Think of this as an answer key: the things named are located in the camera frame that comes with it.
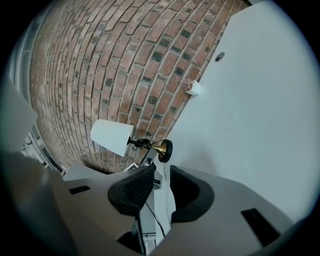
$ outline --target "white lampshade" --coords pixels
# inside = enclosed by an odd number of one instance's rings
[[[91,140],[117,155],[124,157],[134,126],[120,122],[98,119],[91,129]]]

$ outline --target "white desk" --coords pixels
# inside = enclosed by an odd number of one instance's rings
[[[163,183],[170,165],[196,169],[247,185],[294,222],[304,217],[319,184],[320,71],[300,31],[271,1],[235,14],[199,83],[168,136],[170,161],[155,160]],[[155,211],[168,231],[164,188]]]

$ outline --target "white plant pot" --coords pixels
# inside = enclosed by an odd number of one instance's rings
[[[197,81],[193,81],[191,90],[186,91],[187,94],[199,95],[201,92],[201,85]]]

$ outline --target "lamp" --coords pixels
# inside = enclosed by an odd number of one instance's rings
[[[124,157],[128,145],[133,144],[139,149],[153,148],[158,153],[160,162],[169,161],[173,144],[169,139],[162,140],[160,146],[151,144],[147,138],[132,140],[134,126],[130,124],[98,119],[92,126],[91,139],[102,147]]]

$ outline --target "black rectangular slot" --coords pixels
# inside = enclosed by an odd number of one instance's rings
[[[70,188],[69,191],[70,191],[71,195],[74,195],[74,194],[78,194],[78,193],[87,191],[89,189],[90,189],[90,187],[88,187],[88,186],[77,186],[74,188]]]
[[[271,244],[280,234],[271,226],[271,224],[258,212],[257,209],[243,210],[242,216],[248,222],[252,231],[260,241],[263,247]]]

